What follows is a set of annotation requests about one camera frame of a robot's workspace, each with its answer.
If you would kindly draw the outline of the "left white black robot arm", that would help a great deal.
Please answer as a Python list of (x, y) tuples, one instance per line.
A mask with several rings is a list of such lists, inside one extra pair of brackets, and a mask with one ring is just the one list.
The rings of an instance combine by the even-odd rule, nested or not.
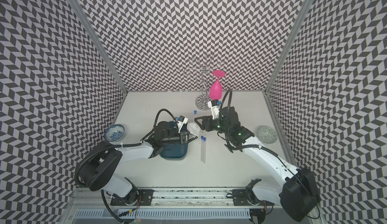
[(199, 135), (200, 127), (197, 123), (174, 120), (159, 122), (140, 143), (114, 145), (102, 141), (78, 163), (75, 183), (91, 191), (103, 190), (118, 197), (129, 197), (135, 185), (115, 173), (120, 164), (156, 157), (164, 151), (165, 146), (186, 145)]

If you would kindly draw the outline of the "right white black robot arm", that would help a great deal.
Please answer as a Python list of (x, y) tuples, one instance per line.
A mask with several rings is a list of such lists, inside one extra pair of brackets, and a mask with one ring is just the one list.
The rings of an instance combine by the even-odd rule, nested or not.
[(204, 131), (223, 133), (230, 152), (247, 154), (275, 179), (277, 185), (262, 180), (253, 184), (251, 201), (278, 204), (297, 222), (303, 221), (319, 206), (321, 198), (313, 171), (301, 169), (267, 148), (252, 131), (241, 125), (234, 107), (220, 109), (217, 117), (197, 117), (195, 122)]

